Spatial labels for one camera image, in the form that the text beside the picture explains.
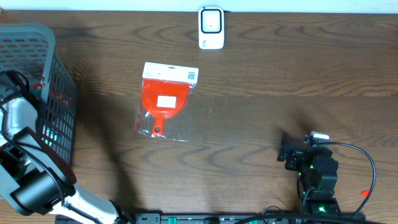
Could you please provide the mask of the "red dustpan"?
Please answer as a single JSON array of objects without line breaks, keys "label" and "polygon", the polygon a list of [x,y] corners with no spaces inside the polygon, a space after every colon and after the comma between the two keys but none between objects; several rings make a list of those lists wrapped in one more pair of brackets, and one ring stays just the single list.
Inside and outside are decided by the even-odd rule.
[{"label": "red dustpan", "polygon": [[157,139],[189,142],[199,69],[146,62],[134,130]]}]

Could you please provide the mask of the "green grip gloves package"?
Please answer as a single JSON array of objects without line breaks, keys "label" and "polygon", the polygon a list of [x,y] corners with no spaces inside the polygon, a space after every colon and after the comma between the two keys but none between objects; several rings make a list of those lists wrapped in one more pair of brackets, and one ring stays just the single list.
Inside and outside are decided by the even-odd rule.
[{"label": "green grip gloves package", "polygon": [[42,94],[42,84],[41,83],[35,83],[30,90],[30,92],[35,96],[35,97],[41,97]]}]

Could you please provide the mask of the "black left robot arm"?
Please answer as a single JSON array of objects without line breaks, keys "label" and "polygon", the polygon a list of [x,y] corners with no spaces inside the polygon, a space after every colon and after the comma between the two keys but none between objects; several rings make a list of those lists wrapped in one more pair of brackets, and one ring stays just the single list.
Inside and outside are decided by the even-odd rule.
[{"label": "black left robot arm", "polygon": [[47,143],[37,127],[40,101],[28,79],[15,70],[2,71],[1,195],[22,215],[61,215],[78,223],[135,223],[112,201],[78,185],[76,176]]}]

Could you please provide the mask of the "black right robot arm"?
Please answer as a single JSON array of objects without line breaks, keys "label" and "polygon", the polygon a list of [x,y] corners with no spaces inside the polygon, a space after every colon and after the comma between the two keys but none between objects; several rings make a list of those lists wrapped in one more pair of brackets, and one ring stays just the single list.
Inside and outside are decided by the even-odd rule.
[{"label": "black right robot arm", "polygon": [[338,161],[326,143],[329,135],[312,131],[304,142],[285,133],[277,160],[285,163],[287,170],[298,173],[297,194],[300,210],[311,215],[341,215],[334,198],[338,180]]}]

